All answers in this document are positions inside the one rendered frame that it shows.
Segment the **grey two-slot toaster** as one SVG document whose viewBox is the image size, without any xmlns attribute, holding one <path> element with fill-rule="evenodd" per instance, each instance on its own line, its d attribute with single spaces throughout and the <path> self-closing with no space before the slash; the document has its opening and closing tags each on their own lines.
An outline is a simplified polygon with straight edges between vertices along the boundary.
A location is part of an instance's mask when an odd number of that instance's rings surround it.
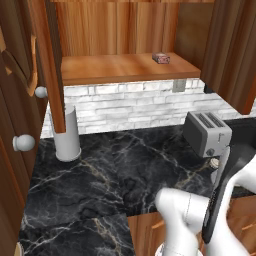
<svg viewBox="0 0 256 256">
<path fill-rule="evenodd" d="M 232 129 L 212 112 L 193 111 L 187 113 L 183 136 L 198 156 L 215 157 L 230 144 Z"/>
</svg>

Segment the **grey wall outlet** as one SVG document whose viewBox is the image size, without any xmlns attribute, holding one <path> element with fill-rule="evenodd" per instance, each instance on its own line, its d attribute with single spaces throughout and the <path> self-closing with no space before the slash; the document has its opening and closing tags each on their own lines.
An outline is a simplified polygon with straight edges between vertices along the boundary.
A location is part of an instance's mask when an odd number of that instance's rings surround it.
<svg viewBox="0 0 256 256">
<path fill-rule="evenodd" d="M 173 82 L 173 93 L 184 92 L 186 88 L 186 80 L 178 79 Z"/>
</svg>

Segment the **wooden base cabinet front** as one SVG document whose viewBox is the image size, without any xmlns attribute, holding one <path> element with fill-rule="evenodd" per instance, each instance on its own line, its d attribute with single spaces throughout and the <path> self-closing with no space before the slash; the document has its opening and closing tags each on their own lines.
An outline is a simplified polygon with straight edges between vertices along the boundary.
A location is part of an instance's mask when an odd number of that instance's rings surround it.
<svg viewBox="0 0 256 256">
<path fill-rule="evenodd" d="M 232 199 L 227 222 L 236 238 L 256 256 L 256 195 Z M 158 212 L 128 217 L 136 256 L 154 256 L 165 239 L 165 224 Z"/>
</svg>

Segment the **wooden cabinet door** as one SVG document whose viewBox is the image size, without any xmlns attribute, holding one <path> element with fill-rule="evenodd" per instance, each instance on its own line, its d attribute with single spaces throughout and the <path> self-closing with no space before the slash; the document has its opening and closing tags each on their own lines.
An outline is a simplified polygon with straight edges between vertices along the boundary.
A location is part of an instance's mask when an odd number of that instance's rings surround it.
<svg viewBox="0 0 256 256">
<path fill-rule="evenodd" d="M 256 0 L 215 0 L 201 80 L 242 115 L 256 97 Z"/>
<path fill-rule="evenodd" d="M 62 53 L 55 5 L 50 0 L 28 0 L 28 2 L 55 132 L 63 133 L 66 131 L 66 124 L 61 76 Z"/>
</svg>

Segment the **pink-grey bar soap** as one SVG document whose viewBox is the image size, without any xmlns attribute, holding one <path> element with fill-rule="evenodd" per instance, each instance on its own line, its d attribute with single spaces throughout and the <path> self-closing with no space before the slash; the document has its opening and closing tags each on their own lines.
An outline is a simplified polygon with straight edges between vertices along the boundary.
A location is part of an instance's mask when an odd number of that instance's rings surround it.
<svg viewBox="0 0 256 256">
<path fill-rule="evenodd" d="M 153 53 L 152 59 L 157 62 L 158 64 L 169 64 L 170 63 L 170 57 L 162 52 L 159 53 Z"/>
</svg>

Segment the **tall wooden cabinet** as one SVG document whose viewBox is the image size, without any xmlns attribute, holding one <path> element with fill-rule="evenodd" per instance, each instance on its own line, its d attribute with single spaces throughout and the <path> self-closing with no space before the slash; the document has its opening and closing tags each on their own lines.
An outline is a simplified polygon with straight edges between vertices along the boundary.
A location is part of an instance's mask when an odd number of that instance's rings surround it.
<svg viewBox="0 0 256 256">
<path fill-rule="evenodd" d="M 0 256 L 13 256 L 37 144 L 16 150 L 14 138 L 40 138 L 47 101 L 27 0 L 0 0 Z"/>
</svg>

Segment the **wooden wall cabinet with shelf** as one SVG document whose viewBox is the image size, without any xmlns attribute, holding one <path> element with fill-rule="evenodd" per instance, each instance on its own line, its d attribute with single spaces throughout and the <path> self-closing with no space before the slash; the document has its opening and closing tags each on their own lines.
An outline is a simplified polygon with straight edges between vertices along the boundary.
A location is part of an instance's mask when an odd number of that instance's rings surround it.
<svg viewBox="0 0 256 256">
<path fill-rule="evenodd" d="M 215 0 L 50 0 L 66 85 L 198 78 Z M 153 53 L 165 53 L 158 64 Z"/>
</svg>

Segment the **round white cabinet knob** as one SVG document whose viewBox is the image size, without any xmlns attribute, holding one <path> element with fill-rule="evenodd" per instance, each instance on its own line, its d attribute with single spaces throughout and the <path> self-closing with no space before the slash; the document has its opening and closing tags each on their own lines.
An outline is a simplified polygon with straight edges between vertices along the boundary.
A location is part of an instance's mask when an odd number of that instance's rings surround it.
<svg viewBox="0 0 256 256">
<path fill-rule="evenodd" d="M 35 89 L 35 95 L 38 98 L 45 98 L 48 96 L 47 89 L 43 86 L 39 86 Z"/>
<path fill-rule="evenodd" d="M 29 151 L 35 146 L 35 139 L 28 134 L 14 136 L 12 144 L 15 151 Z"/>
</svg>

